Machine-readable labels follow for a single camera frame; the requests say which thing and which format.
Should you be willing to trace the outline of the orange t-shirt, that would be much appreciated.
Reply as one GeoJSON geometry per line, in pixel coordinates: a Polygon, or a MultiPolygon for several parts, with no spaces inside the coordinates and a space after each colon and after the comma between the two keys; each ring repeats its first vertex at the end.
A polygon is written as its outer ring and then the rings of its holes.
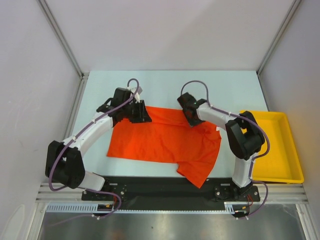
{"type": "Polygon", "coordinates": [[[215,124],[191,127],[180,109],[148,106],[151,122],[124,119],[113,128],[107,156],[177,164],[177,173],[201,188],[218,159],[221,135],[215,124]]]}

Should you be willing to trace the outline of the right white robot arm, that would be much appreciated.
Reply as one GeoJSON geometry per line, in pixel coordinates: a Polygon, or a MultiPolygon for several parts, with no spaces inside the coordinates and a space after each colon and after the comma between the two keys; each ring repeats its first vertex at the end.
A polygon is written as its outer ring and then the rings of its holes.
{"type": "Polygon", "coordinates": [[[208,122],[226,131],[231,152],[235,155],[235,167],[230,188],[231,196],[242,201],[249,194],[254,158],[265,143],[264,132],[250,111],[239,114],[213,107],[205,99],[195,99],[188,92],[177,98],[182,112],[191,127],[208,122]]]}

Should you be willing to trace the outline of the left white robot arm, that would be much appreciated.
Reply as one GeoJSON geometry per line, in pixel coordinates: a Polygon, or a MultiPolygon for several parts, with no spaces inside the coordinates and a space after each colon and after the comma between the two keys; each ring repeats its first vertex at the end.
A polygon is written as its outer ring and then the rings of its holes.
{"type": "Polygon", "coordinates": [[[118,87],[79,133],[61,142],[52,141],[48,145],[45,166],[49,180],[70,189],[90,189],[98,199],[107,199],[111,188],[105,184],[104,177],[85,169],[83,157],[103,134],[122,120],[134,124],[151,122],[145,102],[140,98],[141,92],[140,87],[118,87]]]}

